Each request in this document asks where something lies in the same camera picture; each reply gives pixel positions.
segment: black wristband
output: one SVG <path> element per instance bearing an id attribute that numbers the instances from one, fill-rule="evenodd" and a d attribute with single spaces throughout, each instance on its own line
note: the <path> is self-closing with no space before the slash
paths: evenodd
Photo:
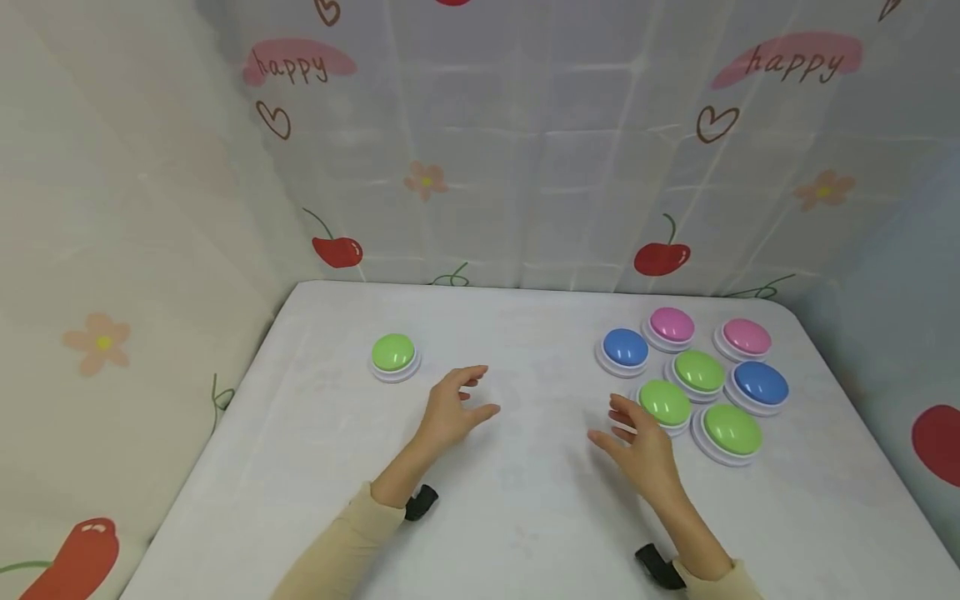
<path id="1" fill-rule="evenodd" d="M 648 543 L 634 554 L 634 558 L 643 565 L 643 569 L 654 582 L 664 589 L 684 589 L 686 583 L 672 563 L 668 563 L 657 551 L 657 547 Z"/>
<path id="2" fill-rule="evenodd" d="M 420 486 L 420 493 L 416 496 L 410 496 L 410 499 L 407 500 L 407 514 L 404 518 L 408 521 L 420 520 L 438 498 L 436 490 L 423 484 Z"/>

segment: white table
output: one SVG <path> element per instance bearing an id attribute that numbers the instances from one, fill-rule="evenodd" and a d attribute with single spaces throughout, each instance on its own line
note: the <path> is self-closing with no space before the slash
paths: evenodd
<path id="1" fill-rule="evenodd" d="M 266 599 L 291 562 L 413 433 L 450 368 L 486 363 L 470 402 L 503 411 L 427 474 L 440 501 L 404 524 L 360 598 L 660 598 L 634 552 L 656 541 L 649 507 L 586 437 L 607 426 L 617 379 L 594 362 L 608 330 L 674 305 L 714 356 L 713 329 L 743 316 L 770 331 L 791 386 L 761 420 L 747 468 L 674 444 L 705 519 L 772 600 L 949 598 L 951 561 L 800 323 L 765 300 L 720 300 L 311 281 L 284 305 L 236 399 L 123 598 Z M 372 343 L 408 334 L 409 381 L 367 371 Z"/>

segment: finger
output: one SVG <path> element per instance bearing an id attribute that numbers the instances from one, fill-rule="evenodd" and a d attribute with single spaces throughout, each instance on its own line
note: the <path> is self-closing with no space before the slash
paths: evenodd
<path id="1" fill-rule="evenodd" d="M 617 463 L 620 462 L 620 457 L 623 456 L 623 453 L 627 451 L 627 448 L 625 448 L 623 444 L 602 431 L 590 429 L 587 432 L 587 437 L 590 438 L 590 441 L 593 442 L 594 445 L 609 454 Z"/>
<path id="2" fill-rule="evenodd" d="M 634 426 L 634 422 L 630 419 L 630 417 L 629 417 L 628 415 L 624 415 L 623 413 L 618 413 L 618 412 L 616 412 L 616 411 L 610 411 L 610 412 L 607 413 L 607 416 L 610 417 L 611 419 L 615 420 L 616 422 L 622 424 L 622 425 L 627 425 L 628 427 L 633 427 L 633 426 Z"/>
<path id="3" fill-rule="evenodd" d="M 474 408 L 471 411 L 468 411 L 467 414 L 470 417 L 470 429 L 476 427 L 485 420 L 490 420 L 494 415 L 500 412 L 500 407 L 497 404 L 484 404 L 479 408 Z"/>
<path id="4" fill-rule="evenodd" d="M 627 444 L 633 444 L 634 440 L 636 439 L 636 433 L 630 433 L 626 429 L 620 429 L 619 427 L 611 427 L 610 430 L 611 432 L 613 432 L 614 436 L 620 438 Z"/>
<path id="5" fill-rule="evenodd" d="M 483 377 L 484 373 L 487 372 L 487 368 L 487 365 L 476 365 L 475 367 L 466 367 L 465 369 L 454 369 L 446 374 L 444 381 L 459 388 L 467 385 L 472 379 L 480 379 L 480 377 Z"/>
<path id="6" fill-rule="evenodd" d="M 630 420 L 634 422 L 633 427 L 637 431 L 660 427 L 660 425 L 657 424 L 657 420 L 655 420 L 650 413 L 640 408 L 640 405 L 636 402 L 620 394 L 610 394 L 610 407 L 613 408 L 614 411 L 630 417 Z"/>

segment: left hand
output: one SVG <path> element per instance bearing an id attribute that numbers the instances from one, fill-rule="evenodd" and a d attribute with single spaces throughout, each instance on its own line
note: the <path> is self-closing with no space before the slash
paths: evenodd
<path id="1" fill-rule="evenodd" d="M 420 428 L 411 444 L 422 445 L 435 457 L 464 440 L 474 427 L 500 412 L 496 404 L 484 404 L 471 410 L 461 404 L 470 394 L 462 387 L 475 387 L 487 373 L 487 365 L 454 369 L 433 386 L 426 401 Z"/>

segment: flower print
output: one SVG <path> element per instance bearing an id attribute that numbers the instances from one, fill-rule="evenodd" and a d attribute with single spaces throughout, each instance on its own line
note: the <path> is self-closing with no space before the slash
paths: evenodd
<path id="1" fill-rule="evenodd" d="M 817 176 L 813 185 L 801 185 L 793 195 L 804 201 L 800 210 L 807 212 L 819 202 L 837 206 L 847 201 L 847 192 L 853 189 L 856 180 L 852 177 L 838 178 L 836 171 L 828 169 Z"/>
<path id="2" fill-rule="evenodd" d="M 126 323 L 114 323 L 103 313 L 91 313 L 86 316 L 86 331 L 67 331 L 63 334 L 63 345 L 85 352 L 80 362 L 80 374 L 90 377 L 100 372 L 107 361 L 118 367 L 130 364 L 126 352 L 121 349 L 130 337 L 130 326 Z"/>
<path id="3" fill-rule="evenodd" d="M 438 165 L 424 167 L 419 160 L 414 160 L 410 163 L 410 173 L 413 177 L 404 178 L 403 184 L 411 192 L 420 192 L 420 199 L 424 202 L 430 200 L 432 192 L 443 194 L 450 189 L 444 182 L 444 170 Z"/>

